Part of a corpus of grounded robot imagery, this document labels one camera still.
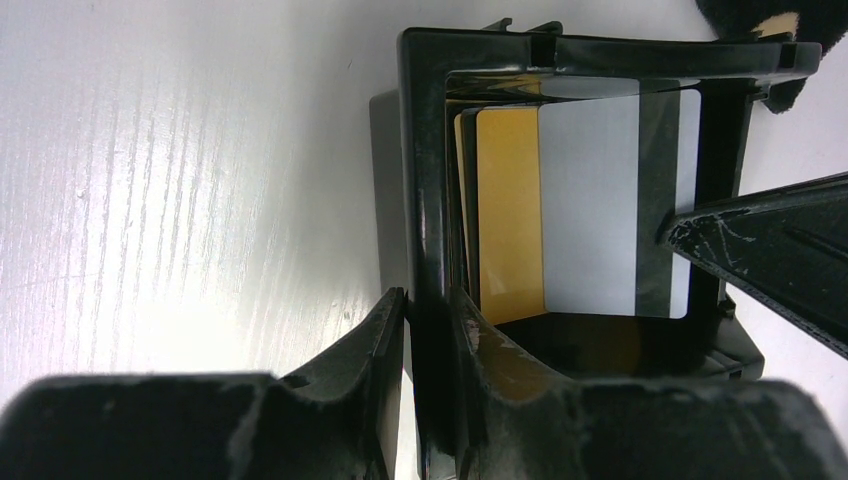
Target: black fabric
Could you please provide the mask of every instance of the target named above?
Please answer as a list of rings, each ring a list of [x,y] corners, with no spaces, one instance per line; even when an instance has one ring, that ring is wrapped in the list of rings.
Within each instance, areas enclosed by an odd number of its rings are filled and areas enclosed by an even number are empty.
[[[820,43],[824,55],[848,30],[848,0],[696,0],[696,3],[719,37],[743,35],[775,15],[796,12],[796,40]],[[788,110],[804,84],[805,80],[797,80],[772,87],[766,106],[774,113]]]

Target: black plastic frame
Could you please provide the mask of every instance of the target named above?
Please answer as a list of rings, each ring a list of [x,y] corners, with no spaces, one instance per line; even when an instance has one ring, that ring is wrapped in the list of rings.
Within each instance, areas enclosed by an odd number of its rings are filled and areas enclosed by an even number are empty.
[[[425,475],[438,478],[455,453],[453,360],[448,305],[452,287],[479,301],[464,251],[453,119],[493,105],[557,99],[528,85],[548,76],[668,80],[702,94],[695,206],[731,198],[739,176],[751,106],[771,85],[818,68],[821,47],[807,43],[655,42],[557,35],[552,28],[506,32],[414,28],[399,39],[404,179],[416,409]],[[463,142],[465,148],[472,148]],[[693,268],[687,318],[727,317],[723,281]]]

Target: white wooden surface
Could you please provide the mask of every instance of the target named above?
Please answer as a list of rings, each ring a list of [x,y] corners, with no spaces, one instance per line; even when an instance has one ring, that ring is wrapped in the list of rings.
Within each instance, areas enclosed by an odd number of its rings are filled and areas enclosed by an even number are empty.
[[[380,294],[368,101],[396,36],[502,16],[712,38],[679,0],[0,1],[0,405],[56,373],[284,374],[348,331]],[[744,190],[848,170],[845,74],[840,45],[757,109]],[[848,365],[738,300],[848,439]]]

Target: white table surface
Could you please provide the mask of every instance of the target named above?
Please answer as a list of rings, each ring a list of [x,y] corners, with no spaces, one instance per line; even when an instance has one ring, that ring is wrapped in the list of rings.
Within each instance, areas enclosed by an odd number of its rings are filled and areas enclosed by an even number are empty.
[[[503,16],[713,38],[692,0],[0,2],[0,405],[56,373],[284,374],[347,332],[381,290],[368,102],[396,37]],[[846,74],[842,44],[755,109],[743,192],[848,170]],[[848,443],[848,362],[734,297]]]

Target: stack of cards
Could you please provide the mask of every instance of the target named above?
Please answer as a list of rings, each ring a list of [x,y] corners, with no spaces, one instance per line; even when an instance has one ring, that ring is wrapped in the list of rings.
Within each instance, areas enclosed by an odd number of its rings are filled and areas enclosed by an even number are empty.
[[[689,263],[656,240],[694,204],[700,93],[617,82],[624,96],[457,117],[458,139],[475,134],[473,149],[459,142],[459,175],[469,271],[492,323],[686,315]]]

